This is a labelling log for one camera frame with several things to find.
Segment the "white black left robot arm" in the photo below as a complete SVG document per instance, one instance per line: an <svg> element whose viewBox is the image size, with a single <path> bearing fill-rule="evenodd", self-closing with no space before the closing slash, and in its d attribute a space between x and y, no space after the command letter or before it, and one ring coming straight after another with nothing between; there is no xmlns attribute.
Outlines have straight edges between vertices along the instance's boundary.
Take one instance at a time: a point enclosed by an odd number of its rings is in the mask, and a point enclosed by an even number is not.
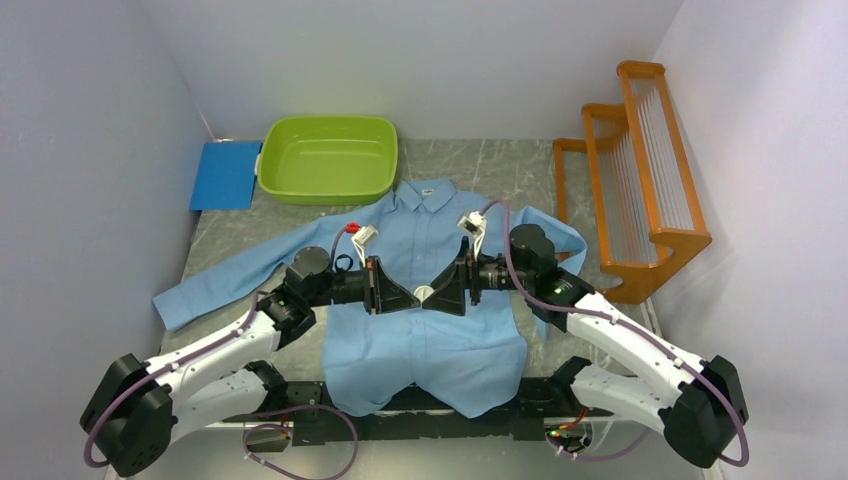
<svg viewBox="0 0 848 480"><path fill-rule="evenodd" d="M122 476L150 466L179 436L220 419L278 417L288 383L269 362L316 323L318 307L356 303L369 314L417 308L420 298L393 281L377 256L336 271L321 247L300 250L281 284L254 293L247 313L178 351L112 362L84 410L85 463Z"/></svg>

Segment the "green plastic basin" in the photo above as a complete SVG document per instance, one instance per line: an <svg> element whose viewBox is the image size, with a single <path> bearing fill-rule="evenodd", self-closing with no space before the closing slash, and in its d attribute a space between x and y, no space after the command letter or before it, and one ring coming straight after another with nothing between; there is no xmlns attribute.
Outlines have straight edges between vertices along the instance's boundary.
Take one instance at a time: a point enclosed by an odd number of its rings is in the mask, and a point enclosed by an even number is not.
<svg viewBox="0 0 848 480"><path fill-rule="evenodd" d="M397 165L397 130L384 118L293 116L268 131L255 174L264 192L286 204L367 205L391 189Z"/></svg>

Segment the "light blue button shirt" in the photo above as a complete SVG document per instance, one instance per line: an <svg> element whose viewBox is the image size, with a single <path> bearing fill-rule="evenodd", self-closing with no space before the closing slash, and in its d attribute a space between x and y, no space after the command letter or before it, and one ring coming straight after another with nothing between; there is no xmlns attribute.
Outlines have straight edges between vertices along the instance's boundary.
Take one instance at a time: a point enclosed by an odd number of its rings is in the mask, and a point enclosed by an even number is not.
<svg viewBox="0 0 848 480"><path fill-rule="evenodd" d="M368 253L379 257L394 281L411 290L433 281L451 263L463 236L460 217L478 210L487 220L484 253L503 252L506 228L535 224L566 254L564 268L580 271L587 245L575 229L531 206L505 212L442 178L402 182L371 205L317 219L244 250L153 302L168 330L183 327L243 298L278 266L292 263L301 249L331 249L337 232L351 222L378 229ZM374 413L396 393L416 385L474 418L515 396L527 355L509 294L488 291L462 316L420 308L371 315L358 304L333 306L322 362L334 404L349 415Z"/></svg>

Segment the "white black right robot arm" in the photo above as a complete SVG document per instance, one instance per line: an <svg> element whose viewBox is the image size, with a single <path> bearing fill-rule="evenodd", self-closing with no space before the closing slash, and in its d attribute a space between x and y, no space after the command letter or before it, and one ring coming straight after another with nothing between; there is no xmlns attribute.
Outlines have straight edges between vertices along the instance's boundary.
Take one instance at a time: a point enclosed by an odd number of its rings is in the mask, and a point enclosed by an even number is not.
<svg viewBox="0 0 848 480"><path fill-rule="evenodd" d="M513 228L497 256L476 247L482 233L472 227L453 262L434 282L416 289L423 308L463 316L486 290L517 291L539 320L599 347L630 372L622 376L586 358L569 358L546 381L559 413L610 412L661 434L699 468L717 461L748 464L749 414L733 363L722 356L705 360L639 325L560 267L539 226Z"/></svg>

